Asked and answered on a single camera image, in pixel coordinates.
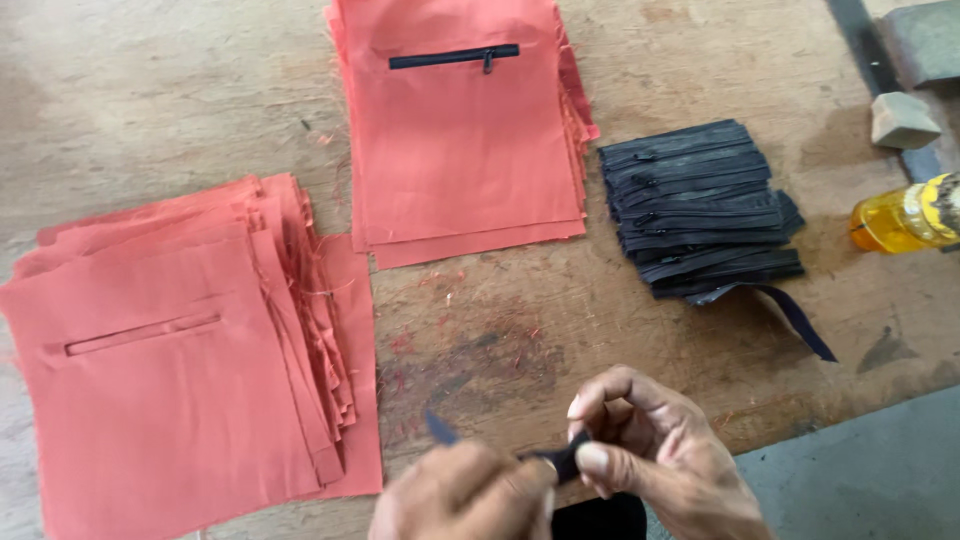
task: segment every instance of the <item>hand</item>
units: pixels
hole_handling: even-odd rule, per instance
[[[377,501],[370,540],[550,538],[557,471],[473,441],[439,447]]]
[[[616,366],[581,386],[567,417],[569,433],[603,441],[577,451],[584,483],[601,497],[637,495],[678,540],[774,538],[730,452],[685,396]]]

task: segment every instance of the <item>concrete floor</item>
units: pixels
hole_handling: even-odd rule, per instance
[[[958,460],[960,386],[736,457],[780,540],[958,538]]]

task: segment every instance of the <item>wooden table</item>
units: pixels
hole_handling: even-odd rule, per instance
[[[319,229],[346,231],[347,120],[321,7],[3,2],[0,278],[39,227],[248,172],[293,171]],[[736,453],[960,382],[960,258],[865,254],[847,238],[854,203],[905,177],[893,153],[870,144],[871,99],[825,4],[561,7],[580,44],[599,144],[728,117],[747,125],[773,184],[808,222],[795,237],[808,273],[781,285],[840,363],[813,356],[750,294],[701,308],[654,301],[620,255],[591,153],[586,237],[373,272],[388,478],[431,444],[424,404],[504,450],[561,444],[577,387],[617,362],[690,396]],[[960,96],[937,97],[957,130]],[[13,355],[6,328],[0,354]],[[29,399],[13,367],[0,364],[4,538],[41,534],[35,470]],[[286,504],[210,537],[361,538],[372,505]]]

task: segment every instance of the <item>plastic bottle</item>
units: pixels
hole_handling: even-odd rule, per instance
[[[960,243],[960,174],[860,201],[850,236],[865,250],[887,254]]]

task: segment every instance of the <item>red fabric piece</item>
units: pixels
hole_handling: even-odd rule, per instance
[[[289,174],[37,234],[0,287],[55,540],[382,490],[370,279]]]
[[[380,268],[584,231],[572,225],[584,216],[582,155],[599,132],[559,12],[548,0],[500,4],[324,11],[350,111],[353,247]],[[520,56],[494,60],[488,76],[477,62],[388,69],[394,56],[513,42]]]

